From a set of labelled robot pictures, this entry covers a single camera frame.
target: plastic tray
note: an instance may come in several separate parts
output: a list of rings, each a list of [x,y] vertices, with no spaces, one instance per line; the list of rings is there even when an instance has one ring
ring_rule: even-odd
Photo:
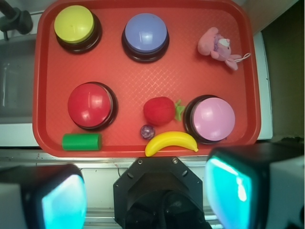
[[[70,5],[83,5],[101,21],[103,34],[98,46],[85,54],[71,54],[57,42],[53,30],[56,15]],[[138,13],[158,15],[165,22],[170,45],[160,60],[138,63],[124,53],[121,43],[128,20]],[[224,62],[197,52],[200,37],[212,26],[231,39],[232,54],[251,57],[231,71]],[[87,133],[69,117],[67,102],[78,85],[104,83],[115,92],[119,112],[103,131],[101,151],[64,151],[66,133]],[[236,124],[227,139],[214,145],[199,145],[195,153],[171,146],[156,156],[207,155],[213,147],[246,145],[257,140],[260,105],[253,37],[248,18],[230,0],[65,0],[43,13],[37,34],[33,104],[33,131],[41,148],[58,157],[140,157],[147,141],[140,136],[146,124],[144,103],[158,96],[187,105],[202,94],[214,94],[234,109]],[[156,133],[184,131],[175,120],[156,128]]]

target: yellow banana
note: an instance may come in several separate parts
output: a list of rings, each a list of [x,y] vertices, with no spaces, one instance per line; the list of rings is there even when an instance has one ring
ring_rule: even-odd
[[[167,146],[181,146],[195,152],[198,151],[197,142],[192,136],[180,131],[169,131],[150,140],[145,148],[145,155],[152,156]]]

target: pink button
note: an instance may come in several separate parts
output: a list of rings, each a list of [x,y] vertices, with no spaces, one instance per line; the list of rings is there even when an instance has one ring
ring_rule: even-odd
[[[201,137],[210,141],[220,141],[228,137],[234,128],[234,111],[225,100],[208,98],[195,108],[193,124]]]

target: yellow button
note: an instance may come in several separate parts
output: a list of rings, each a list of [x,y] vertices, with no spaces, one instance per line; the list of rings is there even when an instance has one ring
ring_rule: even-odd
[[[57,36],[67,43],[79,43],[93,32],[93,15],[86,7],[69,6],[55,18],[54,30]]]

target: pink stuffed bunny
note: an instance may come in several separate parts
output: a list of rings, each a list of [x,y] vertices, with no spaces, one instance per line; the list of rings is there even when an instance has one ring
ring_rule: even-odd
[[[238,69],[235,60],[241,55],[231,55],[230,39],[226,39],[218,33],[216,27],[211,27],[199,40],[198,52],[204,56],[210,55],[213,59],[224,61],[231,69]]]

